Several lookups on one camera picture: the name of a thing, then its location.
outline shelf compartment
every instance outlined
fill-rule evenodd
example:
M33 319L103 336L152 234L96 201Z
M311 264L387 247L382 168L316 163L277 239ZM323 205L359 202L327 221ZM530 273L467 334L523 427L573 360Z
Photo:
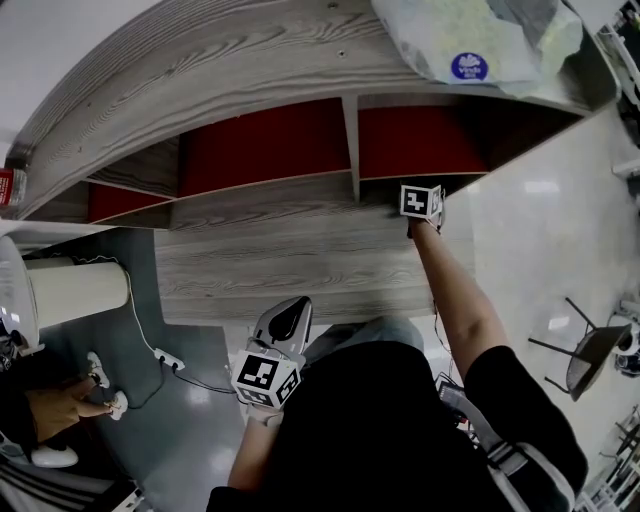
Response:
M140 192L89 183L88 222L97 223L120 215L171 202Z
M94 224L127 228L169 229L172 210L173 204L165 203L133 213L125 213L124 215L98 221Z
M89 217L89 184L76 183L42 205L26 220L86 224Z
M179 197L350 169L340 98L277 107L185 133Z
M489 171L454 107L373 108L358 117L363 180Z
M466 99L458 110L490 170L514 160L578 122L581 116L519 101Z
M129 155L84 181L166 199L178 195L179 137Z

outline black t-shirt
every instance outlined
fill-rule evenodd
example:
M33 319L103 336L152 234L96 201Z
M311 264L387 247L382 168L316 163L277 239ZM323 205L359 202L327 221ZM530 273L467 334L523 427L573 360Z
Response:
M571 427L510 348L478 357L465 393L501 437L535 446L575 491L582 488L587 462ZM208 510L265 499L285 508L511 510L480 452L455 428L423 354L383 341L314 364L286 404L261 491L216 488Z

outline grey floor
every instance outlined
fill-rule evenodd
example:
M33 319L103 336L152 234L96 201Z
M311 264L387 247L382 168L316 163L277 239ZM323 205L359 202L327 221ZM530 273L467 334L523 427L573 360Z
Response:
M211 385L225 386L227 351L216 327L166 325L156 282L153 233L117 229L58 246L56 252L91 258L115 256L129 270L140 321L152 346L182 358L186 371ZM78 371L89 350L96 351L114 389L140 404L160 382L158 361L145 347L130 304L43 332L47 347ZM97 419L99 430L124 470L144 489L156 511L200 511L208 494L226 482L243 423L233 395L196 388L173 377L141 410L121 421ZM106 391L110 396L113 390ZM92 399L102 399L95 391Z

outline electrical cable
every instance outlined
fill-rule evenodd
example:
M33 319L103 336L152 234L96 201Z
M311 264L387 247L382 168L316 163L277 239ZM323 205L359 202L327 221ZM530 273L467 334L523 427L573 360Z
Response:
M61 253L54 253L52 254L50 257L53 258L55 256L63 256ZM127 278L127 285L129 287L129 298L131 299L131 310L133 312L133 317L135 318L136 324L138 325L138 330L140 331L140 337L142 338L142 341L144 342L145 346L151 351L153 352L154 356L155 356L155 350L153 349L153 347L149 344L149 342L147 341L146 336L144 335L144 330L142 328L142 324L140 323L140 318L138 318L138 312L136 311L136 302L135 299L133 297L133 287L131 285L131 275L129 274L129 272L127 270L124 269L124 267L122 266L122 263L120 263L120 261L118 261L117 258L113 257L113 256L103 256L103 255L98 255L95 258L92 259L86 259L86 258L79 258L77 256L70 256L70 258L76 262L76 263L82 263L84 265L87 265L89 263L93 263L94 261L98 261L98 260L103 260L103 261L113 261L115 263L117 263L118 265L120 265L120 267L122 268L122 271L125 274L125 277ZM277 350L278 352L280 352L283 356L287 357L286 354L282 353L279 349L273 347L275 350ZM164 386L165 384L165 376L164 376L164 357L161 357L159 359L160 361L160 377L161 377L161 382L160 385L144 400L144 402L139 405L139 406L129 406L129 409L132 410L139 410L142 409L145 405L147 405L147 402L149 402L149 400L151 400ZM222 393L222 394L226 394L226 395L235 395L236 392L233 389L227 389L227 388L218 388L215 386L209 386L208 384L205 384L204 382L196 379L195 377L191 377L191 379L193 380L189 380L186 379L184 377L181 377L180 375L178 375L176 373L177 368L175 366L172 366L171 369L173 370L173 375L174 377L178 378L179 380L186 382L188 384L191 384L192 386L196 386L202 389L207 389L209 391L214 391L216 393Z
M199 381L197 379L194 379L197 382L191 381L189 379L185 379L184 377L181 377L180 375L178 375L176 373L176 368L175 367L172 367L172 370L173 370L173 376L174 377L176 377L177 379L179 379L179 380L181 380L183 382L186 382L187 384L191 384L192 386L196 386L198 388L206 389L208 391L214 391L216 393L222 393L223 395L235 395L236 394L236 392L233 389L217 388L217 387L214 387L214 386L209 386L208 384L205 384L204 382L201 382L201 381Z
M159 359L159 363L160 363L160 385L151 392L151 394L144 400L144 402L142 402L142 404L134 406L134 405L130 405L129 409L133 410L133 411L139 411L140 409L142 409L145 405L147 405L147 403L149 402L149 400L151 400L154 396L156 396L158 394L158 392L162 389L162 387L164 386L165 380L164 380L164 361L162 359Z

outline white sneaker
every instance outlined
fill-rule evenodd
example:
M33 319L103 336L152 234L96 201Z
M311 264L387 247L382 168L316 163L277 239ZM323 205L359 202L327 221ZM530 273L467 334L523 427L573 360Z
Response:
M109 388L111 386L111 382L109 382L109 377L104 373L104 369L102 368L102 363L100 362L100 358L98 354L95 352L89 352L87 354L87 360L89 361L89 375L91 377L98 377L100 381L98 386L101 388Z
M124 391L118 391L113 400L107 402L107 405L111 407L111 419L118 421L129 408L129 400L127 400Z

